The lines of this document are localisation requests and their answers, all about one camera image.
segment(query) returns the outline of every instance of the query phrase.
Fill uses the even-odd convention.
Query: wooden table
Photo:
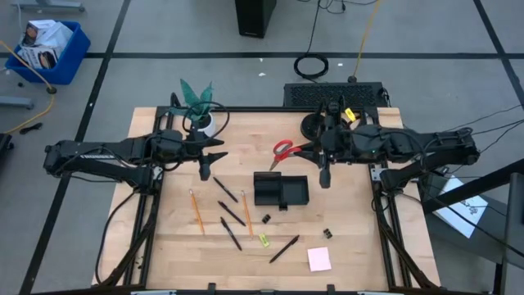
[[[129,137],[152,131],[155,110],[135,109]],[[382,125],[402,127],[398,109],[379,109],[379,114]],[[216,288],[223,290],[326,290],[327,284],[335,284],[337,291],[387,290],[377,219],[370,207],[372,191],[366,165],[332,166],[331,188],[322,189],[316,165],[299,157],[289,158],[276,170],[283,175],[308,175],[309,204],[290,206],[288,211],[254,204],[253,172],[269,168],[273,145],[278,141],[289,138],[296,145],[307,142],[299,131],[304,116],[305,113],[287,112],[231,113],[228,127],[219,136],[225,144],[206,149],[206,152],[229,152],[212,165],[211,171],[239,200],[241,190],[246,192],[254,238],[247,227],[238,224],[217,204],[218,200],[225,202],[244,220],[242,201],[233,202],[212,179],[200,181],[197,163],[185,163],[166,173],[147,288],[206,289],[208,283],[216,283]],[[216,113],[215,118],[219,128],[225,114]],[[175,119],[175,129],[179,129],[180,121]],[[206,235],[201,234],[192,209],[190,188],[195,192]],[[111,210],[130,192],[126,184],[117,184]],[[409,184],[405,192],[418,197],[414,184]],[[401,196],[396,201],[406,250],[427,277],[439,284],[421,205]],[[100,267],[102,278],[108,276],[129,248],[137,204],[135,197],[120,209],[109,227]],[[266,225],[261,222],[265,214],[271,215]],[[242,252],[220,224],[220,216],[237,236]],[[330,229],[333,238],[326,239],[324,229]],[[260,233],[268,237],[268,248],[262,246]],[[269,259],[297,234],[299,242],[269,264]],[[309,271],[306,250],[314,247],[328,247],[331,270]],[[394,250],[392,257],[396,283],[401,285]],[[140,263],[138,255],[135,268]]]

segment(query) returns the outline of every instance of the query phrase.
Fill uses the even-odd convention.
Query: pencil
[[[253,228],[251,228],[251,219],[249,218],[249,210],[247,210],[246,195],[242,191],[242,201],[244,202],[244,211],[246,212],[247,225],[249,226],[249,235],[253,238]]]
[[[200,225],[200,231],[202,232],[202,234],[205,235],[206,233],[204,232],[204,225],[202,224],[202,218],[200,218],[200,212],[198,211],[197,200],[195,200],[195,195],[193,194],[192,189],[189,190],[189,194],[191,194],[193,209],[195,209],[195,212],[196,212],[196,218],[198,219],[198,224]]]

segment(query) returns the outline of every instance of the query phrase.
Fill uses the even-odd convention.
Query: pink sticky note
[[[329,251],[327,247],[308,249],[309,269],[311,271],[330,270]]]

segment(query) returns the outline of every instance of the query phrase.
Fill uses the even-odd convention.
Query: black pen
[[[228,231],[229,236],[233,239],[233,241],[234,241],[235,244],[237,245],[238,250],[242,251],[242,247],[240,247],[240,244],[238,243],[237,238],[235,238],[235,235],[234,235],[233,232],[229,229],[229,226],[228,226],[228,224],[226,223],[226,220],[224,220],[224,218],[222,218],[222,216],[220,216],[220,222],[222,222],[222,225],[223,225],[224,228],[226,228],[226,230]]]
[[[294,237],[284,248],[282,248],[282,250],[280,250],[277,255],[275,255],[275,257],[271,258],[271,260],[269,261],[269,263],[273,263],[273,261],[276,261],[277,258],[279,258],[282,253],[284,253],[292,244],[296,243],[296,241],[298,241],[298,237],[300,237],[300,235],[297,235],[296,237]]]
[[[229,208],[226,206],[226,204],[224,204],[224,202],[222,201],[219,201],[219,205],[225,210],[227,211],[234,219],[236,219],[238,222],[240,222],[241,225],[244,225],[246,226],[246,224],[244,223],[244,221],[242,221],[240,218],[238,218],[238,216],[235,215],[235,213],[233,213],[231,210],[229,210]]]
[[[235,196],[233,196],[233,194],[231,192],[229,192],[229,190],[226,187],[224,187],[224,185],[218,179],[216,179],[216,177],[213,176],[213,179],[226,192],[226,194],[228,194],[229,197],[231,197],[231,199],[233,201],[238,202],[238,200],[235,198]]]

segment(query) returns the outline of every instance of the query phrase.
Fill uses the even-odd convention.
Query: gray floor
[[[0,39],[16,43],[16,9],[0,0]],[[84,1],[86,13],[24,11],[23,21],[54,18],[76,20],[92,41],[90,52],[105,52],[122,0]],[[333,10],[340,9],[333,4]],[[507,52],[524,52],[520,28],[522,1],[483,1]],[[347,5],[346,14],[321,11],[313,51],[357,52],[373,6]],[[237,34],[233,0],[132,0],[115,52],[302,52],[307,48],[314,17],[314,1],[281,0],[265,39]],[[473,1],[385,0],[377,14],[366,52],[482,52],[495,53]],[[112,59],[102,84],[85,140],[124,138],[135,107],[165,105],[169,94],[180,93],[179,79],[195,89],[210,81],[215,100],[228,106],[280,106],[285,83],[301,82],[290,58],[223,59]],[[39,121],[42,130],[15,134],[0,176],[0,293],[20,287],[51,205],[58,181],[42,169],[43,149],[60,139],[72,139],[79,127],[101,59],[86,59],[71,85],[58,87],[56,105]],[[524,61],[511,61],[524,75]],[[322,81],[342,82],[355,59],[330,59]],[[305,69],[318,66],[305,62]],[[360,81],[381,81],[404,122],[418,131],[447,129],[477,117],[518,105],[512,85],[499,60],[363,59]],[[39,84],[27,84],[12,71],[0,73],[0,95],[34,98],[33,111],[0,108],[0,126],[8,129],[45,109],[48,97]],[[473,126],[489,129],[521,119],[522,109],[504,113]],[[480,148],[501,132],[476,137]],[[457,174],[483,175],[524,157],[523,128],[511,131],[485,152],[474,166]],[[109,210],[113,185],[73,181],[44,257],[34,291],[87,287],[91,283],[97,247]],[[505,201],[507,190],[489,196]],[[441,281],[451,289],[482,291],[492,286],[495,265],[433,239]],[[512,271],[511,291],[517,294],[524,274]]]

